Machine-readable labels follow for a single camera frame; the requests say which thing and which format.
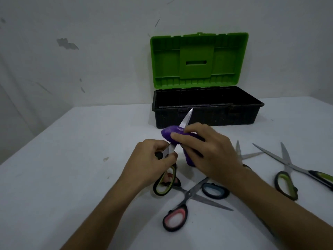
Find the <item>green scissor handle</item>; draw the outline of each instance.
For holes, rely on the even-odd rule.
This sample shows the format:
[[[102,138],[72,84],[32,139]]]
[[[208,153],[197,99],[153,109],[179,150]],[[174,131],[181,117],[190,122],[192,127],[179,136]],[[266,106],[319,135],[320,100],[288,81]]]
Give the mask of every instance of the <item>green scissor handle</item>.
[[[329,187],[330,190],[333,191],[333,176],[325,174],[325,173],[322,173],[322,172],[313,171],[313,170],[309,170],[308,172],[311,175],[313,175],[314,177],[316,177],[317,179],[319,179],[322,182],[324,182],[325,185],[327,185],[327,187]]]
[[[288,186],[288,190],[289,190],[289,194],[285,193],[279,186],[279,178],[282,178],[283,180],[285,180],[285,182],[287,183]],[[298,189],[294,186],[294,184],[292,183],[292,180],[290,178],[290,175],[285,172],[285,171],[280,171],[277,173],[277,175],[274,178],[274,185],[275,188],[278,192],[280,192],[281,194],[283,194],[284,196],[288,197],[290,200],[296,201],[298,199]]]

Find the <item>right hand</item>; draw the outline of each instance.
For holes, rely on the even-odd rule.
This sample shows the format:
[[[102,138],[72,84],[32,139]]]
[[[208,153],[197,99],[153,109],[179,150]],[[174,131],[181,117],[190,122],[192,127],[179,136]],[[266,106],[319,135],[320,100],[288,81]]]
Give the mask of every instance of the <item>right hand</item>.
[[[189,135],[171,134],[174,140],[181,143],[195,166],[206,176],[226,186],[239,170],[244,169],[228,137],[201,123],[186,126],[184,132],[196,132],[205,138],[206,141],[203,142]],[[199,151],[203,158],[192,149]]]

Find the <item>finger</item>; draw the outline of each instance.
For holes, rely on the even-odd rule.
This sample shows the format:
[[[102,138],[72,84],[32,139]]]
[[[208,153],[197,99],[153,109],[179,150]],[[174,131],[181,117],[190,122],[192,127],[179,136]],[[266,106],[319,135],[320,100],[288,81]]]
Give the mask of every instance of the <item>finger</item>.
[[[194,165],[197,167],[197,165],[200,166],[200,160],[202,160],[202,158],[200,158],[191,147],[188,147],[186,145],[181,145],[181,147],[183,147],[183,149],[187,152],[187,154],[189,155],[189,157],[191,158],[191,160],[193,161]]]
[[[171,133],[171,138],[173,138],[174,140],[178,141],[181,144],[184,144],[186,146],[194,148],[195,150],[198,150],[200,153],[202,153],[202,148],[205,144],[205,142],[197,138],[194,138],[189,135],[178,134],[175,132]]]
[[[164,170],[167,170],[169,167],[176,163],[177,157],[177,153],[172,153],[169,154],[169,156],[165,159],[159,160],[158,163],[164,168]]]
[[[147,139],[147,141],[152,144],[152,148],[155,152],[159,150],[163,151],[165,148],[169,146],[169,143],[166,142],[165,140]]]
[[[201,137],[207,139],[211,135],[214,135],[216,131],[213,128],[211,128],[209,125],[201,124],[201,123],[194,123],[194,124],[186,126],[184,129],[184,132],[185,133],[196,132]]]

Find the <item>toolbox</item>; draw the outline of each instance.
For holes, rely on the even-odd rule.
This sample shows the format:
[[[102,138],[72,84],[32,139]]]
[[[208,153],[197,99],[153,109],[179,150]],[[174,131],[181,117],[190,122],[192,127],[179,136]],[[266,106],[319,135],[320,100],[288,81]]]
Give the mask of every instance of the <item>toolbox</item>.
[[[191,123],[253,124],[264,104],[238,83],[248,33],[160,36],[150,40],[157,128]]]

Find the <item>white table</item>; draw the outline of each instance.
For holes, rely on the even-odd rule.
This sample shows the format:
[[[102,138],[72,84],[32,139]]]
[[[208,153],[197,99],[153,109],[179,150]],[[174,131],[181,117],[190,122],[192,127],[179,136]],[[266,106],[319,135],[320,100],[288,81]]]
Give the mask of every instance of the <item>white table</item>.
[[[243,154],[256,143],[294,164],[333,175],[333,106],[311,97],[263,99],[253,125],[215,129],[240,141]],[[0,249],[59,249],[115,183],[137,142],[160,139],[151,105],[77,107],[0,166]],[[185,163],[178,146],[178,177],[185,189],[203,179]],[[267,155],[246,161],[269,184],[283,165]],[[298,172],[298,204],[333,225],[333,193]],[[235,196],[217,200],[234,212],[190,200],[178,232],[162,227],[183,199],[172,190],[157,198],[148,190],[125,212],[112,249],[276,249],[274,239]]]

